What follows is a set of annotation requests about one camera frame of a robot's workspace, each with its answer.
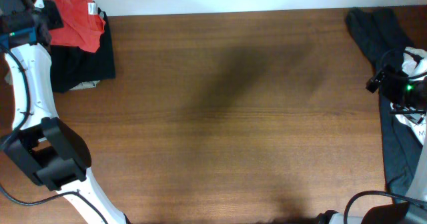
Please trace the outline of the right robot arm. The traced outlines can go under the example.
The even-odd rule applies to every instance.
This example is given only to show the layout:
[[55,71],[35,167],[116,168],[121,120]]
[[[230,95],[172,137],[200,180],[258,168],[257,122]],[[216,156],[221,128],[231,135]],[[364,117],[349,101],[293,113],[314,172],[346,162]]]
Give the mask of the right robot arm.
[[[426,72],[413,75],[387,65],[371,77],[367,90],[380,93],[385,191],[355,194],[343,213],[329,210],[314,223],[426,222]],[[362,217],[349,215],[357,199],[382,196],[390,205],[371,208]]]

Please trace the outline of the orange red t-shirt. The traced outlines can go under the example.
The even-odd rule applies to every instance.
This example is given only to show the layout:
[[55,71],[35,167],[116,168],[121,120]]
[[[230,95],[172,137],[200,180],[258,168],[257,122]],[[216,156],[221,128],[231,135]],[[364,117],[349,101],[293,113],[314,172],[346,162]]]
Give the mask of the orange red t-shirt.
[[105,31],[105,21],[98,14],[97,4],[93,0],[52,1],[59,10],[63,27],[50,31],[51,44],[96,52]]

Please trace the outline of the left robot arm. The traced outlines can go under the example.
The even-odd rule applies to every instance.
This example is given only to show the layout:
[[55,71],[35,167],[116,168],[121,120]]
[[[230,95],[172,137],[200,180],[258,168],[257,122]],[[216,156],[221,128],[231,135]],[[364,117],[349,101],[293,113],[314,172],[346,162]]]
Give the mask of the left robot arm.
[[64,197],[88,223],[129,223],[95,180],[85,141],[60,120],[48,32],[60,24],[51,1],[1,0],[1,51],[12,75],[15,114],[1,150],[36,185]]

